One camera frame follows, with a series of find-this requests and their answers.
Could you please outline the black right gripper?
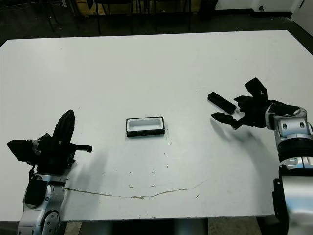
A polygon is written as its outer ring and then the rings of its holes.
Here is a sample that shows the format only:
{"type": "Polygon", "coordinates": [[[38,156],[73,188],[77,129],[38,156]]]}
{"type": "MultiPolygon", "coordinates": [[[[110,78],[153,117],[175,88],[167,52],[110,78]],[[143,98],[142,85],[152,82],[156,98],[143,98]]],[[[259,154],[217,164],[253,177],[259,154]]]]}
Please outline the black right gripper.
{"type": "Polygon", "coordinates": [[[216,112],[211,116],[214,120],[228,125],[234,125],[233,129],[238,129],[242,125],[265,128],[265,112],[271,105],[268,98],[264,97],[251,97],[239,96],[234,99],[239,107],[239,110],[244,113],[244,116],[238,121],[232,115],[216,112]]]}

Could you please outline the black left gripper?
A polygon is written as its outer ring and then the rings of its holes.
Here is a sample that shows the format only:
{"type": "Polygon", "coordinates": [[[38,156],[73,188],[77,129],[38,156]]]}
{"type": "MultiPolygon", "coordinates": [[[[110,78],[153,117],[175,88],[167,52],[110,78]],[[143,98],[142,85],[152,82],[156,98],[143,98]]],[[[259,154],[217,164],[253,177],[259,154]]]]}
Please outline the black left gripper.
{"type": "Polygon", "coordinates": [[[71,143],[75,127],[73,110],[66,111],[59,119],[53,136],[45,134],[39,138],[37,150],[37,172],[42,174],[62,175],[75,163],[76,151],[92,152],[90,145],[71,143]]]}

